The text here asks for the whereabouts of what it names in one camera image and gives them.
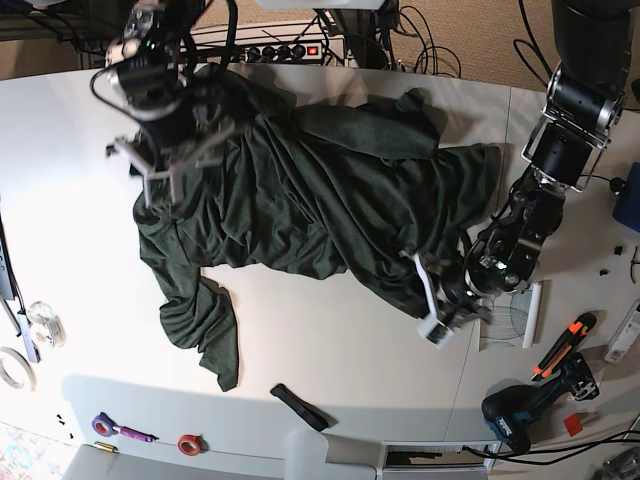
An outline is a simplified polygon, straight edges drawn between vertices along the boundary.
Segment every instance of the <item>green cloth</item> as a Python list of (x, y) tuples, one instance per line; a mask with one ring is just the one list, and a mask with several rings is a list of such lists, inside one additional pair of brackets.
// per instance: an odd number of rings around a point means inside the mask
[(262, 263), (324, 279), (347, 269), (414, 317), (425, 292), (401, 251), (455, 254), (459, 233), (481, 219), (496, 186), (497, 147), (438, 150), (417, 91), (358, 108), (289, 109), (271, 92), (227, 73), (212, 98), (236, 105), (248, 128), (219, 167), (191, 169), (184, 202), (134, 216), (140, 257), (168, 302), (171, 342), (198, 347), (223, 391), (237, 385), (237, 326), (229, 296), (200, 267)]

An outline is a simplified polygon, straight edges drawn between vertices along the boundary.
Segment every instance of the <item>white box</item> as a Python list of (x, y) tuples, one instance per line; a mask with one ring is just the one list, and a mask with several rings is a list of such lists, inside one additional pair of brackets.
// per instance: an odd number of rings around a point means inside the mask
[(636, 300), (609, 342), (604, 359), (618, 365), (640, 335), (640, 300)]

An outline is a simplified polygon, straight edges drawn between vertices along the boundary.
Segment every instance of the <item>orange box cutter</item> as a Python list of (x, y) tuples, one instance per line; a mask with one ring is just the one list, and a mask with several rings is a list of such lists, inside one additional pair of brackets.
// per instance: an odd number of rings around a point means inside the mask
[(537, 382), (556, 372), (562, 365), (562, 360), (582, 342), (597, 321), (593, 313), (587, 312), (580, 315), (575, 322), (569, 325), (569, 328), (560, 335), (560, 338), (553, 344), (549, 353), (542, 359), (542, 362), (538, 364), (531, 381)]

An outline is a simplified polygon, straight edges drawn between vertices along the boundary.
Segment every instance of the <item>black strap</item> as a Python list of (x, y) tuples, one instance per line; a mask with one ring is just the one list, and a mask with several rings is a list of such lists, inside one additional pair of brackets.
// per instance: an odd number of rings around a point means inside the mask
[(289, 391), (282, 383), (271, 389), (271, 395), (282, 400), (291, 410), (296, 412), (300, 418), (309, 424), (314, 430), (321, 432), (329, 426), (327, 420), (319, 413), (313, 411), (315, 407), (303, 402)]

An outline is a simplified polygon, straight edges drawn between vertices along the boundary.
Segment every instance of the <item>shirt sleeve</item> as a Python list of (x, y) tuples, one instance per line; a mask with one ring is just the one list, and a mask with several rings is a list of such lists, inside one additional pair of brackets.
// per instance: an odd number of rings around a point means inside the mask
[(167, 303), (160, 323), (179, 348), (202, 353), (200, 366), (218, 375), (222, 391), (238, 384), (238, 332), (228, 292), (200, 275), (187, 259), (174, 220), (136, 209), (140, 258), (151, 267)]

